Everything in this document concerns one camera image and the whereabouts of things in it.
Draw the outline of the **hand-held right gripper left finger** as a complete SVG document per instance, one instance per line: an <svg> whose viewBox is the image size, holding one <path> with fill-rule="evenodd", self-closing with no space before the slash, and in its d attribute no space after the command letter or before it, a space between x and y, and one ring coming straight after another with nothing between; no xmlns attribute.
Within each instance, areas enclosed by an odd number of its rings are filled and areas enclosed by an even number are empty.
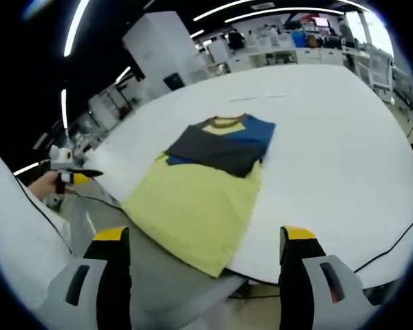
<svg viewBox="0 0 413 330"><path fill-rule="evenodd" d="M48 329L131 329L129 228L99 232L50 283Z"/></svg>

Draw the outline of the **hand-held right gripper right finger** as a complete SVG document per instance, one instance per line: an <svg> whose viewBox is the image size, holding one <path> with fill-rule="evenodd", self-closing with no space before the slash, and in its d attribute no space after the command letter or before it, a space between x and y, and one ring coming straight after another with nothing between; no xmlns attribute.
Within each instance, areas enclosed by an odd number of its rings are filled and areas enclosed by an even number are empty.
<svg viewBox="0 0 413 330"><path fill-rule="evenodd" d="M280 229L280 329L359 329L375 312L360 278L305 228Z"/></svg>

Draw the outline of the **person's left hand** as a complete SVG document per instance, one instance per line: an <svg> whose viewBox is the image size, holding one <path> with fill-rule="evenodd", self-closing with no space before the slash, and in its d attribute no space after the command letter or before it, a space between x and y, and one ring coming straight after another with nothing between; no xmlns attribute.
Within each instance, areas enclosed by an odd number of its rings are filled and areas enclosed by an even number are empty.
<svg viewBox="0 0 413 330"><path fill-rule="evenodd" d="M32 182L28 190L38 199L42 200L56 192L56 171L48 171Z"/></svg>

